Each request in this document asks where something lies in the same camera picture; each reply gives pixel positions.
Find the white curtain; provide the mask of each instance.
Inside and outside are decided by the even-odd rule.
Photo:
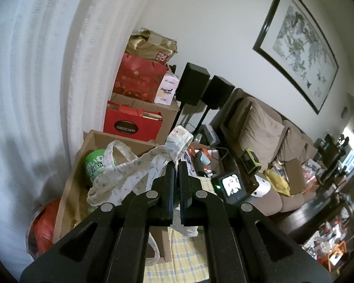
[[[0,0],[0,259],[17,279],[34,207],[61,196],[83,131],[102,129],[145,1]]]

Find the black picture frame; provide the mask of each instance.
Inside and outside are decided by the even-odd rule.
[[[306,94],[306,92],[297,84],[297,82],[293,79],[293,77],[291,77],[291,75],[276,61],[274,60],[274,58],[272,58],[267,52],[265,52],[262,48],[261,48],[261,45],[266,37],[266,34],[270,28],[270,25],[273,21],[273,18],[274,18],[274,15],[278,9],[278,6],[279,6],[279,2],[280,0],[273,0],[271,6],[270,6],[270,9],[269,9],[269,12],[266,16],[266,19],[263,23],[263,26],[261,28],[261,31],[258,35],[258,38],[253,46],[253,50],[256,51],[258,54],[260,54],[263,58],[265,58],[270,64],[272,64],[277,70],[279,70],[280,73],[282,73],[289,81],[290,83],[300,92],[300,94],[305,98],[305,100],[310,104],[310,106],[312,107],[312,109],[315,111],[315,113],[318,115],[322,109],[322,107],[324,106],[325,104],[325,101],[327,100],[327,97],[330,93],[330,90],[333,86],[333,83],[334,83],[334,80],[336,78],[336,75],[338,73],[338,69],[339,69],[339,66],[338,66],[338,62],[337,62],[337,59],[333,53],[333,50],[332,48],[330,47],[329,45],[329,42],[327,40],[327,38],[325,37],[325,34],[323,33],[322,29],[320,28],[320,25],[317,23],[316,19],[314,18],[314,16],[311,14],[311,12],[309,11],[309,9],[306,7],[306,5],[303,3],[302,0],[298,0],[302,5],[303,7],[305,8],[305,11],[310,15],[310,19],[312,19],[312,21],[316,24],[316,26],[318,27],[320,33],[321,33],[321,36],[322,38],[324,39],[324,41],[326,42],[329,50],[330,50],[330,53],[332,54],[333,56],[333,59],[334,59],[334,62],[336,64],[336,71],[335,71],[335,74],[334,74],[334,77],[333,77],[333,80],[331,82],[331,85],[329,87],[329,90],[328,90],[328,93],[327,95],[325,96],[325,99],[322,103],[322,105],[320,106],[319,109],[316,108],[316,106],[314,105],[314,103],[311,101],[311,99],[308,97],[308,95]]]

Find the green can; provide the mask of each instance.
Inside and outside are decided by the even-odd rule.
[[[88,177],[91,179],[91,182],[96,179],[97,176],[105,172],[105,165],[103,163],[105,149],[100,149],[89,153],[85,158],[85,170]],[[113,158],[114,165],[117,165],[117,162]]]

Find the silver screw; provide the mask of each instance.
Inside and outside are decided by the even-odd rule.
[[[195,193],[195,195],[198,197],[198,198],[206,198],[207,197],[207,192],[206,191],[197,191]]]
[[[104,203],[101,205],[101,211],[103,212],[109,212],[113,209],[113,205],[111,203]]]
[[[159,193],[157,191],[149,191],[147,192],[146,196],[150,199],[156,198]]]
[[[249,203],[244,203],[241,205],[241,209],[245,212],[250,212],[251,210],[253,210],[253,206]]]

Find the yellow plaid cloth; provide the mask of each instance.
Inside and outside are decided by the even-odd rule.
[[[202,188],[214,193],[209,178],[199,177]],[[168,228],[172,262],[155,264],[144,270],[144,283],[194,283],[207,280],[208,264],[205,237],[198,228],[198,236],[185,237],[180,232]]]

